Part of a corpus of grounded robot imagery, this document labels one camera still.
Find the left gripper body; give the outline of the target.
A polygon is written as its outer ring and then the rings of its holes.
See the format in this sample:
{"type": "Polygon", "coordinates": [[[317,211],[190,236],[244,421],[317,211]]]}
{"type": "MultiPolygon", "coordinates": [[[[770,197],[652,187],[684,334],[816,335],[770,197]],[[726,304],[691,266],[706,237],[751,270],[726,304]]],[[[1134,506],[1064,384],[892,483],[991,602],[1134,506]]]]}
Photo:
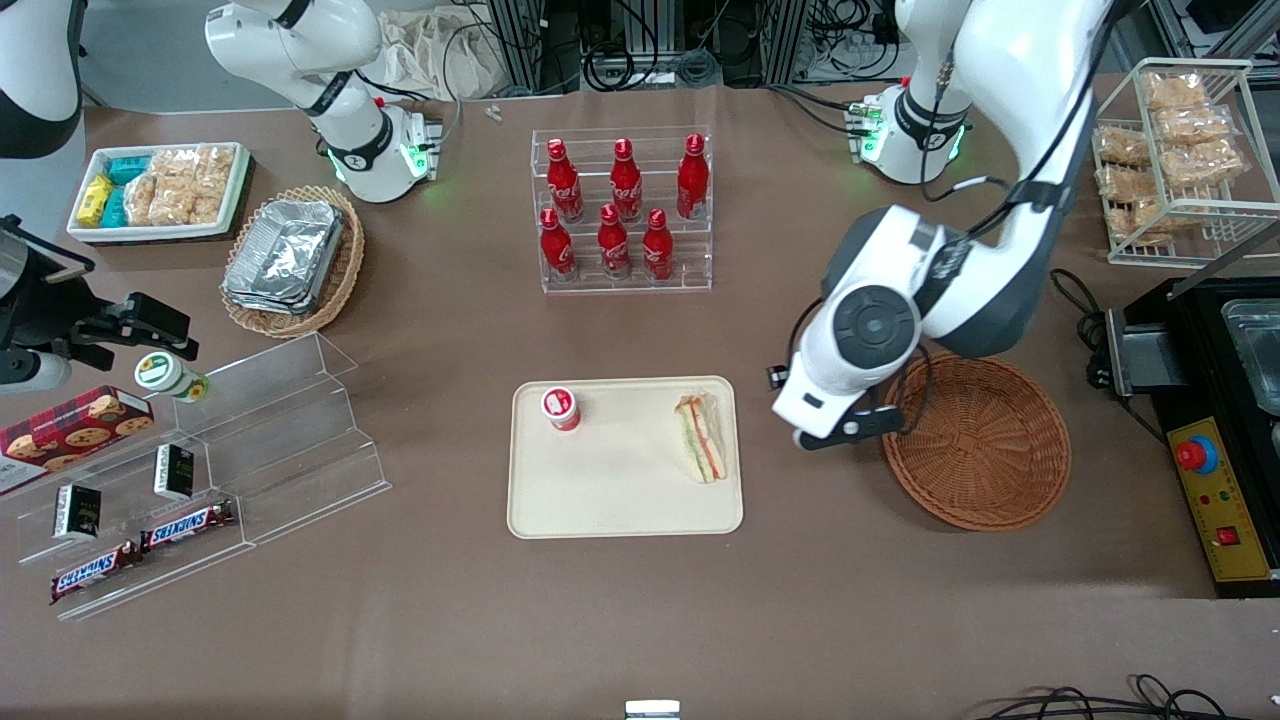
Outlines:
{"type": "Polygon", "coordinates": [[[806,377],[800,375],[792,388],[791,375],[773,375],[772,389],[777,393],[773,413],[791,427],[792,442],[804,439],[835,439],[858,433],[856,404],[870,386],[847,393],[819,389],[806,377]]]}

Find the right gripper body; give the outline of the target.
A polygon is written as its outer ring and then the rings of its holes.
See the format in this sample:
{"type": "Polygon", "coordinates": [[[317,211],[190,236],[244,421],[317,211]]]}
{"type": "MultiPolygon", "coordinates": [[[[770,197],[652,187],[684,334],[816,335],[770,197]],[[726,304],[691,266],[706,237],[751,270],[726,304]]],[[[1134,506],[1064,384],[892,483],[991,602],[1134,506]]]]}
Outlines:
{"type": "Polygon", "coordinates": [[[86,355],[88,346],[120,342],[111,304],[84,279],[92,266],[76,272],[50,249],[19,218],[3,218],[3,354],[86,355]]]}

